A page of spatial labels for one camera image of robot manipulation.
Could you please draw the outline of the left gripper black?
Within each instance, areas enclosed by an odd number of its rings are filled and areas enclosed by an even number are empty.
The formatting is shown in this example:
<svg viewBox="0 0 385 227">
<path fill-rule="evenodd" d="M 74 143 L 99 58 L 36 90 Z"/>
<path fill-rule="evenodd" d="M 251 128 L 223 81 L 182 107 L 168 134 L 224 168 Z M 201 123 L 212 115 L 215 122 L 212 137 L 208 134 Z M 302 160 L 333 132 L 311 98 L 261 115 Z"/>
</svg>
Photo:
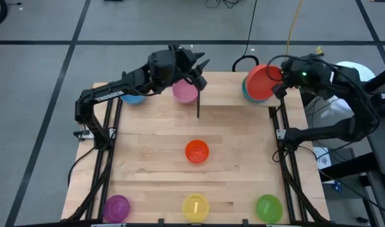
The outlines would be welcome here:
<svg viewBox="0 0 385 227">
<path fill-rule="evenodd" d="M 187 83 L 194 85 L 198 91 L 203 91 L 208 83 L 202 76 L 202 73 L 210 60 L 205 60 L 195 68 L 193 66 L 199 58 L 204 56 L 204 52 L 193 52 L 190 49 L 180 47 L 176 50 L 175 56 L 175 82 L 183 79 Z"/>
</svg>

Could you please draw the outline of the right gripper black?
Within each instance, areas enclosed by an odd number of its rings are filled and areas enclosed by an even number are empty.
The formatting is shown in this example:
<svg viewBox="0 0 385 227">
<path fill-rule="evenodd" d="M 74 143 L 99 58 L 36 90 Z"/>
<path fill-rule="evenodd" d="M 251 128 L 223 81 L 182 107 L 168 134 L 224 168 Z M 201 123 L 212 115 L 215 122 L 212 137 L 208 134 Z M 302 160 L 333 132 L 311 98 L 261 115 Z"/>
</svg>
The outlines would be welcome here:
<svg viewBox="0 0 385 227">
<path fill-rule="evenodd" d="M 309 54 L 302 57 L 285 55 L 281 63 L 280 84 L 272 87 L 277 99 L 283 99 L 288 88 L 302 88 L 308 93 L 329 99 L 333 96 L 331 88 L 331 70 L 319 55 Z"/>
</svg>

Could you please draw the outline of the red plastic bowl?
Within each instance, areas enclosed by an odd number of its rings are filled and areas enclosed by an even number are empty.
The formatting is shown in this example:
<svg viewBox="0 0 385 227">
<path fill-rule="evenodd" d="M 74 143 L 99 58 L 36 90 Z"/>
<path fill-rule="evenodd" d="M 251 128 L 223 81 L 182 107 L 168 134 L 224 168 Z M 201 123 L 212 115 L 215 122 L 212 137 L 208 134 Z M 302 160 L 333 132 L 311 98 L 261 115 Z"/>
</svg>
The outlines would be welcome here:
<svg viewBox="0 0 385 227">
<path fill-rule="evenodd" d="M 281 71 L 277 66 L 259 64 L 244 80 L 246 94 L 251 100 L 263 102 L 273 96 L 272 87 L 281 83 Z"/>
</svg>

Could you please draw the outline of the pink plastic bowl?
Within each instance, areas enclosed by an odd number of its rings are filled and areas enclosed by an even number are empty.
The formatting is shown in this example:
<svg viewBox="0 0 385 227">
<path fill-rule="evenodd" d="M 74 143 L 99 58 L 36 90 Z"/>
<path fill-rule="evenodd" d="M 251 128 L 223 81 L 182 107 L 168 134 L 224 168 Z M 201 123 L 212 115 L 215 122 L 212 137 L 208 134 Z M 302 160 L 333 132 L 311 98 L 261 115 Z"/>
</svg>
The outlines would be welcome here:
<svg viewBox="0 0 385 227">
<path fill-rule="evenodd" d="M 198 97 L 198 90 L 196 87 L 183 79 L 172 85 L 172 93 L 178 102 L 185 104 L 192 103 Z"/>
</svg>

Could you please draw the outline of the teal plastic bowl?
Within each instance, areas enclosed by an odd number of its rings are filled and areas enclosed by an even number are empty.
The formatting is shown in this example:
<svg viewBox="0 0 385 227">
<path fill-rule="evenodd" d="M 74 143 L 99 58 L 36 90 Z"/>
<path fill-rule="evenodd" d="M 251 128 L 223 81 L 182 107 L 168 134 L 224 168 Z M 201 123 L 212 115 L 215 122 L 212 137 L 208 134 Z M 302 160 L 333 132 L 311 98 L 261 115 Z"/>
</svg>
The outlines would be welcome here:
<svg viewBox="0 0 385 227">
<path fill-rule="evenodd" d="M 267 101 L 267 99 L 265 100 L 257 100 L 257 99 L 254 99 L 252 98 L 249 94 L 248 94 L 248 91 L 247 91 L 247 88 L 246 88 L 246 79 L 247 78 L 244 78 L 243 82 L 242 82 L 242 93 L 244 95 L 244 97 L 249 100 L 250 102 L 253 102 L 253 103 L 263 103 L 265 101 Z"/>
</svg>

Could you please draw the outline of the blue plastic bowl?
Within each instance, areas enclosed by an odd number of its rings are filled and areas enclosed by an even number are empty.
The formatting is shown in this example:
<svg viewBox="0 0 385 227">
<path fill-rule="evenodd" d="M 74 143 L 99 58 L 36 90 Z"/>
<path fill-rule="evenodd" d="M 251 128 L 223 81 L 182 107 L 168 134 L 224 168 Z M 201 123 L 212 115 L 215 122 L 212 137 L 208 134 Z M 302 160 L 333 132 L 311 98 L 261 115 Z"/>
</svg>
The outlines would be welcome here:
<svg viewBox="0 0 385 227">
<path fill-rule="evenodd" d="M 128 105 L 140 105 L 146 100 L 146 97 L 141 95 L 123 95 L 121 99 Z"/>
</svg>

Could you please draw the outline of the orange plastic bowl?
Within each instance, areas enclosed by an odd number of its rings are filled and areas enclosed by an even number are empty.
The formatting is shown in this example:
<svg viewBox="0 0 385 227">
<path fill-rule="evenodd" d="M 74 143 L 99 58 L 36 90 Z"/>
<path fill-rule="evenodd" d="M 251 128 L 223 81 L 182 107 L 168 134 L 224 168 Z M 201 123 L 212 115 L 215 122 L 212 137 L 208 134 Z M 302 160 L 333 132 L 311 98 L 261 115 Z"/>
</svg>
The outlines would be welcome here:
<svg viewBox="0 0 385 227">
<path fill-rule="evenodd" d="M 189 141 L 185 147 L 185 156 L 192 163 L 202 163 L 209 157 L 208 145 L 199 139 Z"/>
</svg>

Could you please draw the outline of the green plastic bowl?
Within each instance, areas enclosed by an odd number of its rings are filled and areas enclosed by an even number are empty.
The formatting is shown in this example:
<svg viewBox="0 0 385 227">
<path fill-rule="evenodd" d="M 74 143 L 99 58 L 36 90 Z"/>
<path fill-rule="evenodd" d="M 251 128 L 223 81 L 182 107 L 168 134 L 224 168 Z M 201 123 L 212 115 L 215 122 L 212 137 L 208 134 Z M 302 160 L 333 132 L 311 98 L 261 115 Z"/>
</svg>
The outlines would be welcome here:
<svg viewBox="0 0 385 227">
<path fill-rule="evenodd" d="M 263 222 L 275 224 L 282 218 L 283 207 L 277 197 L 264 194 L 256 202 L 256 214 Z"/>
</svg>

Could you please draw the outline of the yellow plastic bowl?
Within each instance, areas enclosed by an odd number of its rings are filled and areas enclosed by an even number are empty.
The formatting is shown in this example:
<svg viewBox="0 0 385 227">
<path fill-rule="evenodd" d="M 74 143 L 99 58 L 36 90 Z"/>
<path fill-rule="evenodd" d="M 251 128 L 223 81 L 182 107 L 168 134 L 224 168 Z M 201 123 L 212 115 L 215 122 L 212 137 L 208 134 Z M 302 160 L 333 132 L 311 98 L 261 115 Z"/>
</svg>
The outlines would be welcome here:
<svg viewBox="0 0 385 227">
<path fill-rule="evenodd" d="M 202 194 L 189 194 L 183 201 L 182 213 L 191 223 L 202 223 L 209 215 L 209 212 L 209 202 Z"/>
</svg>

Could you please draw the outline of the purple plastic bowl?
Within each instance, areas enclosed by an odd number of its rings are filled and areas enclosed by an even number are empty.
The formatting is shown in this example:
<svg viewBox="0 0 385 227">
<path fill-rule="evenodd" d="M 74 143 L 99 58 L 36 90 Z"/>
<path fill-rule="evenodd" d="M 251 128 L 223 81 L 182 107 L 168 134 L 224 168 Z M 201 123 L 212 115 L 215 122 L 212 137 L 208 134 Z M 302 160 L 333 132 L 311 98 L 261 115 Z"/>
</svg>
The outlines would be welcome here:
<svg viewBox="0 0 385 227">
<path fill-rule="evenodd" d="M 104 205 L 104 219 L 108 223 L 121 223 L 129 215 L 131 210 L 128 199 L 122 195 L 113 195 Z"/>
</svg>

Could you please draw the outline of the wooden shelf with black legs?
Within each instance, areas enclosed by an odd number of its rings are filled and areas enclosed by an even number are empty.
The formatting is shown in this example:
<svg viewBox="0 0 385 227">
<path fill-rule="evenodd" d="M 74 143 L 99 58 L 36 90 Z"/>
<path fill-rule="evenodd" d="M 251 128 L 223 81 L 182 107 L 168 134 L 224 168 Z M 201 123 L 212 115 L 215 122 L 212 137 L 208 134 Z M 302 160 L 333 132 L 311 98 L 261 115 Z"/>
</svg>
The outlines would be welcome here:
<svg viewBox="0 0 385 227">
<path fill-rule="evenodd" d="M 244 72 L 204 72 L 208 84 L 199 92 L 197 99 L 197 118 L 204 106 L 249 106 L 279 107 L 281 101 L 272 96 L 263 102 L 248 100 L 243 92 L 243 80 L 248 73 Z"/>
</svg>

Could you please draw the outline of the white paper sheet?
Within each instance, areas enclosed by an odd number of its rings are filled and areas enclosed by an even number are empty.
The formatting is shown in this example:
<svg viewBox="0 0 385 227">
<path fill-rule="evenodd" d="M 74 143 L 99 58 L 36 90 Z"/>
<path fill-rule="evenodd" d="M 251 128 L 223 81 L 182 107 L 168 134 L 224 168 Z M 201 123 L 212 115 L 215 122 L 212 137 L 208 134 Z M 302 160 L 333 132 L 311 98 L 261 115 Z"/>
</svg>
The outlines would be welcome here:
<svg viewBox="0 0 385 227">
<path fill-rule="evenodd" d="M 328 150 L 325 147 L 314 147 L 318 168 L 324 169 L 332 165 Z"/>
</svg>

